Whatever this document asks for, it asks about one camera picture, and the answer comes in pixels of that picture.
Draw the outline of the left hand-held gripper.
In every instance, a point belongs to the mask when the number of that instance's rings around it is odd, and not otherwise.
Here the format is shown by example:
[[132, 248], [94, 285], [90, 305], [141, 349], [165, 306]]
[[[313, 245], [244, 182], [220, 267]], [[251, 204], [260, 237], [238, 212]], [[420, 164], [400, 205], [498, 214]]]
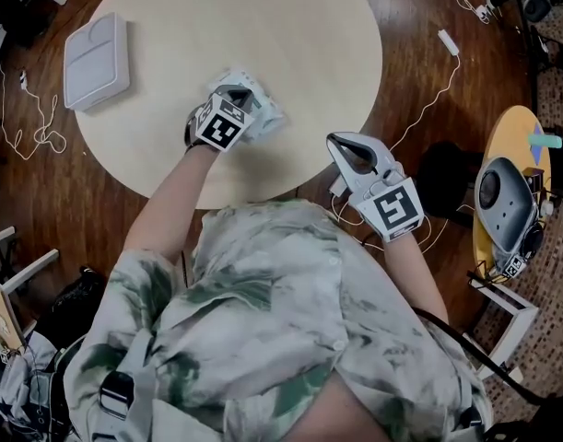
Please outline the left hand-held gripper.
[[251, 89], [220, 85], [188, 116], [184, 131], [187, 150], [206, 145], [217, 152], [229, 151], [253, 124], [252, 115], [260, 108]]

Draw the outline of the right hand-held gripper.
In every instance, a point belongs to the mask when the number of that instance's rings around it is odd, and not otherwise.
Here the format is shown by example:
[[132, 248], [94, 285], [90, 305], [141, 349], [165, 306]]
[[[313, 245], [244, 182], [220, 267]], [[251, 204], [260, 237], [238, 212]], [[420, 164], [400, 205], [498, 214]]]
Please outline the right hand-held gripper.
[[425, 215], [415, 184], [382, 141], [337, 132], [327, 135], [326, 147], [351, 191], [349, 204], [384, 243], [422, 225]]

